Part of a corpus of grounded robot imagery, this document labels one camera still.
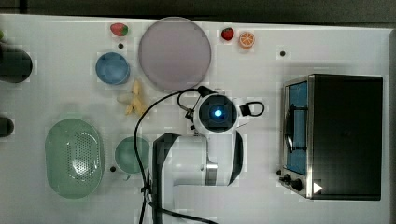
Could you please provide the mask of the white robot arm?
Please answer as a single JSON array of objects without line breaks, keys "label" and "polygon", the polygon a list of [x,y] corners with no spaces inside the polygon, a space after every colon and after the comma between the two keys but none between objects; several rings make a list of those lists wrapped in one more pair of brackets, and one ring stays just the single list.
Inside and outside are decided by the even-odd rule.
[{"label": "white robot arm", "polygon": [[174,211],[175,186],[229,186],[240,175],[245,150],[238,119],[239,109],[228,97],[208,94],[193,113],[193,135],[165,133],[153,142],[153,224],[185,224],[191,218]]}]

